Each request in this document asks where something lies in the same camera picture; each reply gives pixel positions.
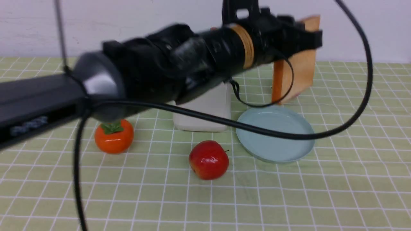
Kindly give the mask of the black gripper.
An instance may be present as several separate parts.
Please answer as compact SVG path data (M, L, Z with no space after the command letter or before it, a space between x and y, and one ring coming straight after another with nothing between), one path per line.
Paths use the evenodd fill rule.
M298 22L292 16L273 15L269 8L260 8L257 0L224 0L222 24L240 38L244 66L286 60L323 45L321 29L309 31L305 22Z

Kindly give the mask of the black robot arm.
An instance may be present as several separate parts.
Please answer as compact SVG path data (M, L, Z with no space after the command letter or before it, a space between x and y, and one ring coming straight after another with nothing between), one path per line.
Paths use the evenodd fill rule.
M63 73L1 83L1 148L81 117L112 123L153 103L185 104L230 77L322 47L319 16L296 21L225 0L222 26L173 24L144 38L105 41Z

